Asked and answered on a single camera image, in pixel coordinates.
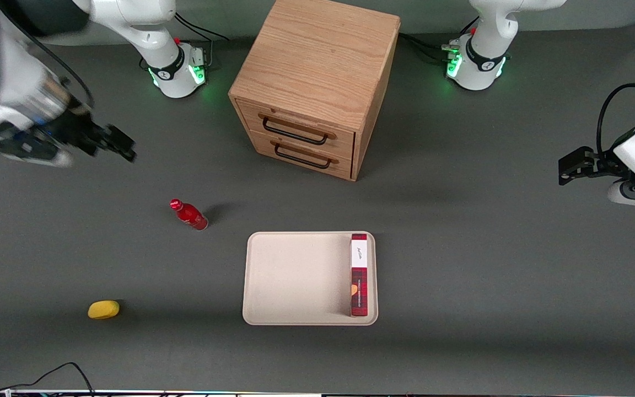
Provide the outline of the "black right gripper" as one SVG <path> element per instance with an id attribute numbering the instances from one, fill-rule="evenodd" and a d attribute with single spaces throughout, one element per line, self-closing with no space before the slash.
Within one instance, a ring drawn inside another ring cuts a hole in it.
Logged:
<path id="1" fill-rule="evenodd" d="M 88 110 L 67 110 L 51 121 L 51 137 L 58 143 L 78 148 L 89 156 L 104 150 L 116 153 L 130 163 L 136 160 L 136 141 L 116 126 L 106 126 L 106 136 L 104 132 L 104 128 L 94 123 Z"/>

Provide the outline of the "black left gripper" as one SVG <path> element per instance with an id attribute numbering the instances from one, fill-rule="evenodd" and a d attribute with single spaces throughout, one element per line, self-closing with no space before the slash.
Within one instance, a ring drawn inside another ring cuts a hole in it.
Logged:
<path id="1" fill-rule="evenodd" d="M 558 160 L 559 186 L 565 186 L 570 181 L 580 178 L 614 176 L 628 179 L 630 173 L 628 166 L 611 150 L 594 153 L 592 148 L 582 146 L 572 151 L 571 155 Z"/>

